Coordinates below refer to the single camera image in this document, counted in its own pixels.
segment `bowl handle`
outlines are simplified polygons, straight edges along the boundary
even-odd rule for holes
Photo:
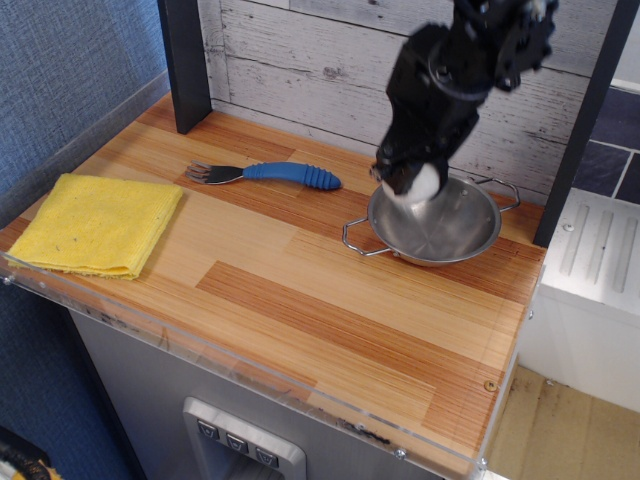
[[[475,182],[476,182],[476,185],[481,185],[483,183],[489,183],[489,182],[496,182],[496,183],[499,183],[500,185],[504,185],[505,187],[509,187],[511,190],[513,190],[514,196],[516,197],[516,201],[511,205],[507,205],[506,207],[500,208],[500,213],[506,212],[507,210],[511,210],[512,208],[516,208],[520,206],[520,191],[518,190],[518,187],[516,187],[514,184],[505,182],[504,180],[500,180],[499,178],[485,178],[484,180],[475,180]]]
[[[379,250],[372,250],[370,252],[366,252],[366,251],[362,250],[360,247],[356,247],[355,245],[349,243],[349,238],[348,238],[349,227],[353,227],[354,225],[358,225],[359,223],[366,222],[367,220],[369,220],[369,217],[362,217],[362,218],[359,218],[357,220],[353,220],[352,222],[345,223],[344,227],[342,227],[342,243],[344,243],[351,250],[355,250],[360,255],[363,255],[365,257],[371,257],[373,255],[378,255],[379,253],[390,252],[391,249],[389,247],[381,248]]]

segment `blue fork handle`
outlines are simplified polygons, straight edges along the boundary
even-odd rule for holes
[[[242,176],[250,180],[262,180],[264,178],[290,180],[321,190],[334,190],[342,186],[340,179],[331,172],[302,163],[259,163],[246,167],[242,171]]]

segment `wooden countertop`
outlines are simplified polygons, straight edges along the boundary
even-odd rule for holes
[[[344,187],[203,186],[183,175],[191,159],[309,163],[331,170]],[[531,243],[542,210],[525,204],[505,212],[496,243],[452,266],[418,267],[391,254],[365,258],[341,235],[346,222],[366,215],[377,188],[371,163],[218,113],[179,135],[166,97],[77,170],[184,188],[142,275],[126,281],[56,274],[47,282],[86,287],[68,294],[98,309],[104,306],[93,293],[114,299],[268,367],[309,387],[291,393],[305,404],[350,423],[360,420],[345,404],[369,412],[383,422],[366,428],[427,463],[447,461],[420,437],[477,459],[500,391],[488,391],[485,382],[505,379],[545,254]],[[36,208],[1,232],[3,251]],[[383,246],[366,224],[351,235],[365,249]],[[162,335],[170,334],[163,328]],[[212,355],[211,348],[190,348]]]

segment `yellow towel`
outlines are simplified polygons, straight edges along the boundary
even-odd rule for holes
[[[64,174],[8,253],[49,270],[134,279],[181,196],[176,185]]]

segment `white ball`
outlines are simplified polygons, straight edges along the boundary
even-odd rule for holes
[[[382,190],[392,202],[398,205],[411,205],[431,200],[440,191],[440,174],[433,164],[425,163],[406,194],[396,195],[393,188],[384,181]]]

